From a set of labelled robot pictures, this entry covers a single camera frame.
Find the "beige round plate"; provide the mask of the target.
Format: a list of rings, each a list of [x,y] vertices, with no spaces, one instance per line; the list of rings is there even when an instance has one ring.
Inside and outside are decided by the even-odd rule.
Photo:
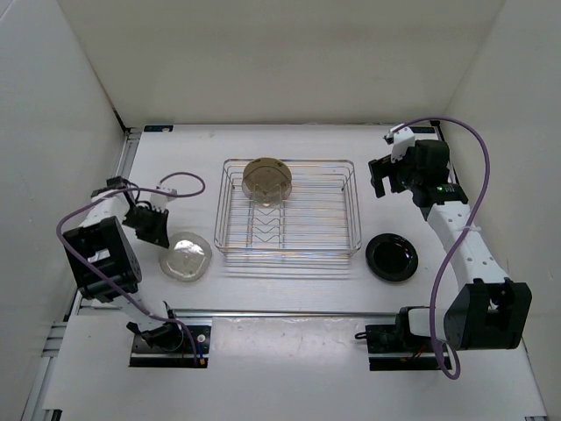
[[[292,173],[284,161],[261,157],[245,166],[242,183],[251,193],[285,193],[292,188]]]

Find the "black round plate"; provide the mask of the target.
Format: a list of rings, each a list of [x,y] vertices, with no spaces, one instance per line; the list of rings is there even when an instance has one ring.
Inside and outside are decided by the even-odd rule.
[[[366,264],[382,281],[400,283],[415,274],[419,258],[410,241],[394,233],[382,233],[367,244]]]

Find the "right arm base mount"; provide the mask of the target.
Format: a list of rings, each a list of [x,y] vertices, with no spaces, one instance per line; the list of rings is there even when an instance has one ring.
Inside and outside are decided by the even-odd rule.
[[[430,340],[400,332],[396,325],[366,325],[354,338],[366,343],[371,372],[439,370]]]

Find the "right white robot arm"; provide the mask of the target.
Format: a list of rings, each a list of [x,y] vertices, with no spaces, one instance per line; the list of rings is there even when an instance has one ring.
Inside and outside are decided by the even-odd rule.
[[[529,286],[513,282],[494,261],[472,222],[476,208],[459,185],[448,181],[449,160],[444,142],[424,139],[402,142],[368,164],[377,197],[385,195],[384,179],[394,193],[412,192],[446,252],[441,267],[451,267],[458,281],[458,296],[447,310],[434,304],[401,309],[403,323],[394,328],[394,342],[407,351],[425,337],[456,351],[516,348],[529,314]]]

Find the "clear plate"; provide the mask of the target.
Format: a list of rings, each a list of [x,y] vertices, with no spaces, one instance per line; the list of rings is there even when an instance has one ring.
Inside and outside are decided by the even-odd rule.
[[[196,282],[209,269],[212,249],[209,242],[193,232],[177,232],[159,256],[162,272],[178,282]]]
[[[246,197],[257,205],[276,206],[288,198],[292,180],[278,172],[251,173],[242,181]]]

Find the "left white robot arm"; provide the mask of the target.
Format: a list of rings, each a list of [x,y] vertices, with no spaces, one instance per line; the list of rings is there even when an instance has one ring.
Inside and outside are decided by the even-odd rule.
[[[74,249],[67,252],[76,285],[83,297],[110,303],[130,318],[127,328],[150,347],[171,353],[185,344],[181,326],[169,321],[174,313],[151,318],[140,294],[142,274],[123,228],[134,230],[137,239],[167,249],[168,210],[156,199],[138,201],[130,189],[135,185],[121,176],[91,195],[92,208],[79,227],[62,234]]]

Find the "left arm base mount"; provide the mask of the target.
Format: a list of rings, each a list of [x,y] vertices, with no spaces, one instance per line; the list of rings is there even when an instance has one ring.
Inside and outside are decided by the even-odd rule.
[[[146,332],[133,322],[126,327],[133,333],[130,367],[203,369],[209,365],[210,325],[188,326],[195,346],[177,325],[164,324]]]

